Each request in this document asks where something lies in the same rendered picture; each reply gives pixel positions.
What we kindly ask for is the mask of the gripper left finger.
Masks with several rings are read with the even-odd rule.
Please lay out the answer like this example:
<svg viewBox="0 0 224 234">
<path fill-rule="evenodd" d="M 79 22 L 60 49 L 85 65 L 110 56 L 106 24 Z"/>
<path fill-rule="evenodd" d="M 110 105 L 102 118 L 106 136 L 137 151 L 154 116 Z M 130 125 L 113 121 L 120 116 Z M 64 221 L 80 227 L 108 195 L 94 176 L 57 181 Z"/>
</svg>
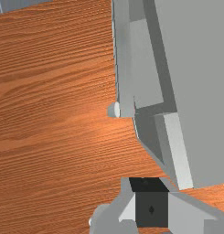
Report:
<svg viewBox="0 0 224 234">
<path fill-rule="evenodd" d="M 98 205 L 89 219 L 90 234 L 138 234 L 151 221 L 151 179 L 123 177 L 118 196 Z"/>
</svg>

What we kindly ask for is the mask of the grey microwave oven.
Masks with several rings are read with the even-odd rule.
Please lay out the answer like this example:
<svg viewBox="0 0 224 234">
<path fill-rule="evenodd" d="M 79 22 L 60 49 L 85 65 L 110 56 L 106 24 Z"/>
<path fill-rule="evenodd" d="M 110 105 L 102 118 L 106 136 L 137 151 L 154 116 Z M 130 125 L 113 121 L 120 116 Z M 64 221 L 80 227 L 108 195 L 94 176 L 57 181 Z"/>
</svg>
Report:
<svg viewBox="0 0 224 234">
<path fill-rule="evenodd" d="M 111 0 L 111 117 L 180 189 L 224 183 L 224 0 Z"/>
</svg>

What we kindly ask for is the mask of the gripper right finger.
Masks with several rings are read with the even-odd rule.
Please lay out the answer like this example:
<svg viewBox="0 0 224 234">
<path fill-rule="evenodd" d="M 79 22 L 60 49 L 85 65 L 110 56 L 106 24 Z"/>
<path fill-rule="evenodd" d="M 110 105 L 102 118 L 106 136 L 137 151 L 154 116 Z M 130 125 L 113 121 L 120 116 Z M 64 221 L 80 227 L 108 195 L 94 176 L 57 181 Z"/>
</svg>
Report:
<svg viewBox="0 0 224 234">
<path fill-rule="evenodd" d="M 169 234 L 224 234 L 224 212 L 181 189 L 192 188 L 188 179 L 174 186 L 167 178 L 153 177 L 151 226 L 168 228 Z"/>
</svg>

